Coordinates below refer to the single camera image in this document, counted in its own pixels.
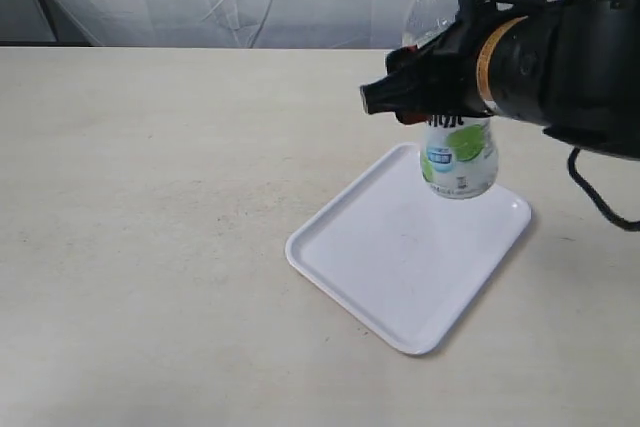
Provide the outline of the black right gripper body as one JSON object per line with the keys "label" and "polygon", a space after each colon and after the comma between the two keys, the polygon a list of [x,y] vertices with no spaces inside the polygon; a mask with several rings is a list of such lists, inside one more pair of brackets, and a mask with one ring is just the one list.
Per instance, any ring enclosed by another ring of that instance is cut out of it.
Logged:
{"label": "black right gripper body", "polygon": [[390,52],[386,76],[359,88],[364,112],[392,113],[402,125],[437,116],[486,118],[486,108],[466,98],[471,83],[464,34],[465,26],[455,22],[422,45]]}

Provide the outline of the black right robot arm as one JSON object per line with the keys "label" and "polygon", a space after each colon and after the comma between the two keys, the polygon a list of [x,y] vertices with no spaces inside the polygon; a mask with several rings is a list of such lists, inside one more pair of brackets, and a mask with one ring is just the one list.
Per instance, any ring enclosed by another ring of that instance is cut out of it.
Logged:
{"label": "black right robot arm", "polygon": [[485,17],[466,55],[447,30],[387,58],[360,89],[369,115],[411,125],[429,117],[500,116],[568,145],[639,157],[639,0],[556,0]]}

